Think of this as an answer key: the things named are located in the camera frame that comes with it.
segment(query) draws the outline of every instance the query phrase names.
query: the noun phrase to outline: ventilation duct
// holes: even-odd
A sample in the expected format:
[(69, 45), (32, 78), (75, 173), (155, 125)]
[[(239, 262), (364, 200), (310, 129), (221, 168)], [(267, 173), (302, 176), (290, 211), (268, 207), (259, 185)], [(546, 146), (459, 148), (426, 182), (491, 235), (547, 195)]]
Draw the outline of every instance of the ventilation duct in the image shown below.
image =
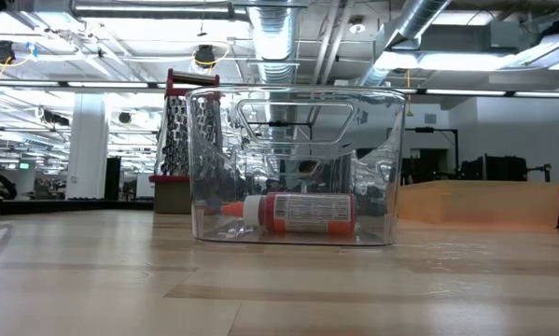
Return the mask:
[[(252, 22), (252, 42), (259, 64), (260, 81), (264, 84), (292, 84), (294, 66), (287, 63), (293, 59), (297, 10), (289, 7), (251, 7), (248, 9)], [(271, 99), (281, 99), (283, 93), (274, 93)], [(295, 121), (295, 114), (285, 105), (266, 106), (268, 121)], [(293, 127), (271, 127), (269, 137), (287, 138), (293, 135)]]
[(294, 67), (290, 61), (296, 26), (296, 10), (289, 7), (251, 7), (248, 9), (253, 25), (253, 43), (257, 57), (268, 63), (259, 65), (260, 80), (265, 84), (291, 84)]
[[(384, 24), (379, 31), (376, 49), (382, 53), (388, 47), (409, 41), (409, 49), (420, 46), (420, 36), (449, 5), (451, 0), (408, 0), (395, 22)], [(383, 83), (391, 69), (382, 67), (380, 57), (360, 78), (358, 86), (376, 87)]]
[(121, 19), (157, 19), (157, 20), (223, 20), (246, 21), (248, 15), (243, 7), (236, 8), (231, 3), (219, 6), (203, 3), (201, 6), (153, 3), (152, 5), (133, 5), (132, 2), (83, 5), (77, 2), (73, 11), (77, 18), (121, 18)]

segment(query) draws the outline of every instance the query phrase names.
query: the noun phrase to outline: white column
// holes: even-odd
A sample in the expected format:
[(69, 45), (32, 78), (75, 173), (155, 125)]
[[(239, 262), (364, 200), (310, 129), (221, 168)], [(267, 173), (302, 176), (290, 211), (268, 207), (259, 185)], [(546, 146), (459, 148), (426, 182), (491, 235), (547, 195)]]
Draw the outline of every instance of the white column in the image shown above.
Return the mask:
[(65, 198), (105, 196), (109, 113), (104, 94), (77, 93)]
[(35, 190), (36, 178), (36, 161), (20, 160), (17, 171), (16, 191), (18, 196), (16, 200), (29, 200), (30, 197), (23, 196), (23, 193)]

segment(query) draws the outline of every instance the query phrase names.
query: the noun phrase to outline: clear plastic container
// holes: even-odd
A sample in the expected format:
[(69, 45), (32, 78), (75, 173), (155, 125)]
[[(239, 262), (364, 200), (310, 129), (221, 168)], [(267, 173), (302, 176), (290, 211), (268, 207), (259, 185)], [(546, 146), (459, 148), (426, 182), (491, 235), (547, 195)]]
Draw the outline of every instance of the clear plastic container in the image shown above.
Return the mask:
[(397, 91), (347, 87), (192, 91), (194, 236), (394, 243), (405, 101)]

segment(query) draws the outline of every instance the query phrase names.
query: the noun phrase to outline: orange nozzle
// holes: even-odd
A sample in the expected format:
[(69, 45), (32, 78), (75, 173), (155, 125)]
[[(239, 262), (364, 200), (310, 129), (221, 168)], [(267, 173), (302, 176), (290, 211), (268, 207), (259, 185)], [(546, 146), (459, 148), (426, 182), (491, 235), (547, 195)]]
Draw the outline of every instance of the orange nozzle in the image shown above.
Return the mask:
[(244, 203), (236, 202), (221, 206), (221, 213), (227, 216), (243, 217), (244, 216)]

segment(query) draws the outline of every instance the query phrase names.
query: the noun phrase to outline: wooden tabletop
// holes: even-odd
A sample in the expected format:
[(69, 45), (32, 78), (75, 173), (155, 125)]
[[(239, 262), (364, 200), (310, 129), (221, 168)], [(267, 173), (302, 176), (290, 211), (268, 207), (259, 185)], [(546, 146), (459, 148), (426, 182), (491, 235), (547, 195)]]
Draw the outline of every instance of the wooden tabletop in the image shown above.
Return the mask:
[(559, 231), (380, 248), (196, 241), (148, 211), (0, 217), (3, 335), (559, 335)]

